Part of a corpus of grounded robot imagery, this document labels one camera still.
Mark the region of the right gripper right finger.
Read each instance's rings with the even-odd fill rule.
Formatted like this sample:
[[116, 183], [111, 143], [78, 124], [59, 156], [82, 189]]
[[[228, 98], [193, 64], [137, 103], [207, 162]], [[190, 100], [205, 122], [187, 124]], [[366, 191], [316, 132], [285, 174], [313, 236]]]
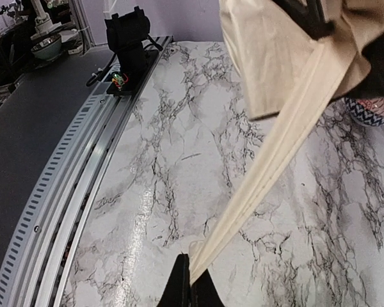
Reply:
[[191, 286], [192, 307], [224, 307], [208, 270]]

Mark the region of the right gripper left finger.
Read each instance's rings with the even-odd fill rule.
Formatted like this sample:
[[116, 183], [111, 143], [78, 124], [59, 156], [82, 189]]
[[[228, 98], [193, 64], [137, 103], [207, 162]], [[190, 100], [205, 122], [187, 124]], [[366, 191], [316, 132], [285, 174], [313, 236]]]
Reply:
[[188, 307], [189, 289], [189, 256], [179, 254], [157, 307]]

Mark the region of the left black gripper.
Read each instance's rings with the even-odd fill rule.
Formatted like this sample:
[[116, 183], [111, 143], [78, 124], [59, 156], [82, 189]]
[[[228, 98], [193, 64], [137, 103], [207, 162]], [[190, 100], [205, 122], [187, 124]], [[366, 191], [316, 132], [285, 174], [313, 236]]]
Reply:
[[320, 0], [274, 0], [290, 18], [312, 39], [320, 39], [333, 33], [333, 22], [323, 11]]

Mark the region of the cream and black umbrella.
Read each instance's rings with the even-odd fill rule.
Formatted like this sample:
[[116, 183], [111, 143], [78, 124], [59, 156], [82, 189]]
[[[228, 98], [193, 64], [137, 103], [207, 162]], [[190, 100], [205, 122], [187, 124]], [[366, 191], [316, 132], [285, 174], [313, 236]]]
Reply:
[[220, 2], [223, 37], [249, 119], [276, 120], [209, 236], [191, 245], [191, 283], [262, 203], [329, 102], [371, 71], [363, 51], [384, 34], [384, 1], [340, 2], [333, 33], [320, 39], [309, 37], [273, 1]]

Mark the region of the red patterned bowl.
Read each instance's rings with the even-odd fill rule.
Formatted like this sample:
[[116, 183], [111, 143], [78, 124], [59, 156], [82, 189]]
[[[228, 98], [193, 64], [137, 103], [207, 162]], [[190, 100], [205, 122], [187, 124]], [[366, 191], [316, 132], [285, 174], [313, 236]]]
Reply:
[[365, 127], [384, 126], [384, 97], [345, 98], [346, 108], [352, 119]]

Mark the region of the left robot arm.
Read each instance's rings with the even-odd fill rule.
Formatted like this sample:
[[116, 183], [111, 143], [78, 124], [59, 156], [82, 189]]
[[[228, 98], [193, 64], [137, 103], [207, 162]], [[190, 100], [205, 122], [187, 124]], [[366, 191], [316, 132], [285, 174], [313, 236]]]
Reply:
[[[327, 36], [340, 14], [340, 1], [275, 1], [311, 38]], [[103, 1], [104, 28], [113, 56], [105, 68], [93, 74], [86, 86], [101, 81], [114, 60], [118, 60], [122, 84], [111, 85], [109, 92], [122, 96], [135, 92], [150, 70], [163, 45], [150, 36], [153, 23], [134, 1]]]

